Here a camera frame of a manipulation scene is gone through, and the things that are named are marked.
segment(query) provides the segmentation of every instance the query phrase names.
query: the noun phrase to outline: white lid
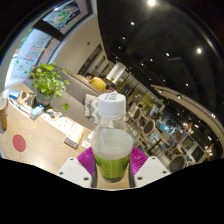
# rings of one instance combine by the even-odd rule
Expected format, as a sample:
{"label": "white lid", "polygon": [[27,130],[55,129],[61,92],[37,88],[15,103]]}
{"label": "white lid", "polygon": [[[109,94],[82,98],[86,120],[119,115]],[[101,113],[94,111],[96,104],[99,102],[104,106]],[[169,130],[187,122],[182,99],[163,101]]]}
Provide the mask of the white lid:
{"label": "white lid", "polygon": [[126,98],[119,93],[98,96],[98,113],[103,118],[118,119],[126,114]]}

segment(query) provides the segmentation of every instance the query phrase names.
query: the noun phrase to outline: red circle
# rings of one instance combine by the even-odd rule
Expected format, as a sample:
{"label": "red circle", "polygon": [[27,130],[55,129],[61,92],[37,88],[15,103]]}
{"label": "red circle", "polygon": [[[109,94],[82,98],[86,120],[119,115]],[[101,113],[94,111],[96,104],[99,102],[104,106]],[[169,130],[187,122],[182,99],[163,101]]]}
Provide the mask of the red circle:
{"label": "red circle", "polygon": [[13,145],[19,152],[23,152],[26,148],[26,141],[21,135],[15,135],[13,137]]}

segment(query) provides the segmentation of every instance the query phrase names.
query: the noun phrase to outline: green plant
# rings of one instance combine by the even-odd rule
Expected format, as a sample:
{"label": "green plant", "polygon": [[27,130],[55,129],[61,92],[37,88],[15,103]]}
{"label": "green plant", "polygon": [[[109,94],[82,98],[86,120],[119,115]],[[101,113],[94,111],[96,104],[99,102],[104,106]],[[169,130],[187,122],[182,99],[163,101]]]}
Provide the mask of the green plant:
{"label": "green plant", "polygon": [[[40,68],[36,69],[36,72],[31,72],[29,77],[33,77],[35,80],[32,83],[32,89],[37,87],[37,91],[44,94],[46,99],[51,99],[54,95],[59,99],[62,95],[62,90],[66,91],[66,85],[69,85],[69,80],[61,81],[62,76],[55,72],[55,63],[41,64]],[[65,110],[69,109],[69,105],[66,103],[63,105]]]}

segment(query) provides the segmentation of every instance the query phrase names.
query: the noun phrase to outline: wall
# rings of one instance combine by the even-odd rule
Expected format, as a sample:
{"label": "wall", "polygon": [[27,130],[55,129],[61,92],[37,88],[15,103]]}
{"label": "wall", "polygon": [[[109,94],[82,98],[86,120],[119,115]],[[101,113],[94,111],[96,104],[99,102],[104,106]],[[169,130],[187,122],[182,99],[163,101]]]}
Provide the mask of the wall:
{"label": "wall", "polygon": [[95,67],[103,55],[106,57],[99,30],[98,17],[96,14],[93,14],[80,23],[65,38],[56,50],[50,62],[56,62],[58,66],[64,67],[77,74],[86,59],[100,43],[103,51],[93,61],[88,71]]}

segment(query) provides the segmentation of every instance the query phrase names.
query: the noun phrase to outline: potted plant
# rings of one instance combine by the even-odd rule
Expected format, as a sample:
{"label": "potted plant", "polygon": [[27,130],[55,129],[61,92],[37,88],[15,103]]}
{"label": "potted plant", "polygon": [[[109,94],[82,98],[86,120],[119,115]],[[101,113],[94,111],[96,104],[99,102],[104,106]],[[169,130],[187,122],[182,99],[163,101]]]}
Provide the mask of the potted plant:
{"label": "potted plant", "polygon": [[[32,83],[32,89],[34,86],[37,88],[36,104],[44,107],[49,106],[51,98],[55,95],[58,99],[62,95],[62,90],[66,91],[66,85],[69,85],[69,80],[61,81],[62,76],[55,71],[55,63],[41,64],[35,69],[35,72],[31,72],[29,78],[34,78]],[[65,110],[69,109],[69,105],[65,103],[63,105]]]}

